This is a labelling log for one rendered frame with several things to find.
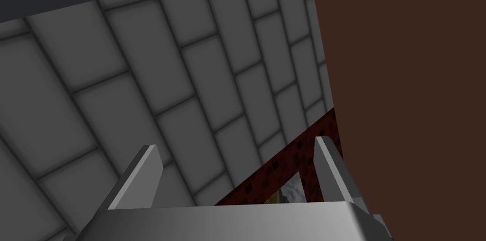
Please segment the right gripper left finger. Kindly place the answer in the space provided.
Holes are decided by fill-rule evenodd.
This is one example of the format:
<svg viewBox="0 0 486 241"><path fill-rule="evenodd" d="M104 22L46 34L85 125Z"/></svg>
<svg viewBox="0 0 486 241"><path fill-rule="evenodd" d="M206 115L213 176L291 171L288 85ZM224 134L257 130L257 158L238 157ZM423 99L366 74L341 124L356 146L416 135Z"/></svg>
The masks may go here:
<svg viewBox="0 0 486 241"><path fill-rule="evenodd" d="M98 210L151 208L164 166L157 145L144 145Z"/></svg>

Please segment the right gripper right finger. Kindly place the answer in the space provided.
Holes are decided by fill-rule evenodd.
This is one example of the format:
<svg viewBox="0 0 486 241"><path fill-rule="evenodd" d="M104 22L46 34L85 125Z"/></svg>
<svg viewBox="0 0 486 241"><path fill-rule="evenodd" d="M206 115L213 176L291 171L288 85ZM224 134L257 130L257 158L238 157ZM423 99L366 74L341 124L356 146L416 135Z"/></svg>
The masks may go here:
<svg viewBox="0 0 486 241"><path fill-rule="evenodd" d="M372 214L361 190L330 137L315 138L313 163L325 202L350 202L365 213Z"/></svg>

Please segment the red framed picture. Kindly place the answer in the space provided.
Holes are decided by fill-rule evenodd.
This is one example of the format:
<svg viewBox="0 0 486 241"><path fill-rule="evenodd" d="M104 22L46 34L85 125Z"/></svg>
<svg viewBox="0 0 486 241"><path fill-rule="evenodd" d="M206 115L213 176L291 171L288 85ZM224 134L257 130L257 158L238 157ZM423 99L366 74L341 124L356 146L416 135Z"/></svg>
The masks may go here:
<svg viewBox="0 0 486 241"><path fill-rule="evenodd" d="M335 109L326 112L217 205L263 204L296 174L300 175L307 202L322 202L324 199L313 164L314 142L318 136L328 136L342 154Z"/></svg>

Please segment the dark brown flat panel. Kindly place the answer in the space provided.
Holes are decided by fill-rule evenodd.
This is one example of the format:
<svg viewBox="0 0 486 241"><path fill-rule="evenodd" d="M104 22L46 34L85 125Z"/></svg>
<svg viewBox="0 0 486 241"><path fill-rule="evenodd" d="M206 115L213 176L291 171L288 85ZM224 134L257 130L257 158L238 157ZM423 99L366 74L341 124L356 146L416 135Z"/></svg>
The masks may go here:
<svg viewBox="0 0 486 241"><path fill-rule="evenodd" d="M345 162L395 241L486 241L486 0L315 0Z"/></svg>

